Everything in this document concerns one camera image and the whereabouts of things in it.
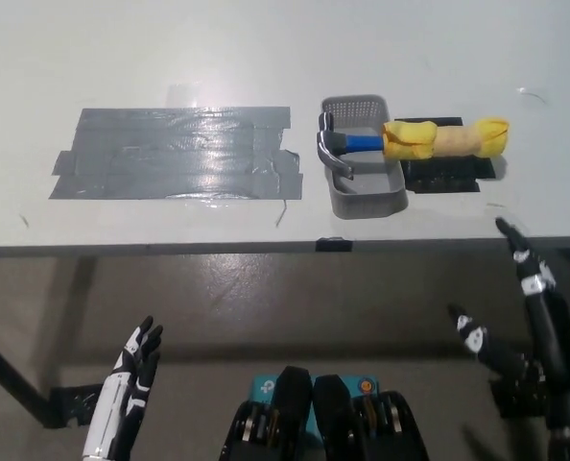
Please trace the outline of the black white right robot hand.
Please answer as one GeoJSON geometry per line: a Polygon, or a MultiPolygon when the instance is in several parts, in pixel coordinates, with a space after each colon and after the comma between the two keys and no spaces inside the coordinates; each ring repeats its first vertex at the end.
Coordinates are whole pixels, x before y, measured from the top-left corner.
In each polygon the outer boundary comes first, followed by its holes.
{"type": "Polygon", "coordinates": [[[570,460],[570,311],[546,260],[517,227],[502,217],[495,225],[508,240],[532,338],[529,353],[516,352],[451,304],[449,316],[464,347],[497,377],[490,390],[504,419],[543,418],[547,457],[570,460]]]}

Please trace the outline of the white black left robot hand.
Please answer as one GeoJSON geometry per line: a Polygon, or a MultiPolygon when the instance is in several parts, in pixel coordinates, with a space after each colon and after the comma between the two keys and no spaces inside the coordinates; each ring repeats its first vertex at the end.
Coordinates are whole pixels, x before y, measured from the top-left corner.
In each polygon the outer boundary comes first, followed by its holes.
{"type": "Polygon", "coordinates": [[[163,326],[149,316],[132,332],[104,381],[83,447],[84,460],[129,460],[154,384],[163,326]]]}

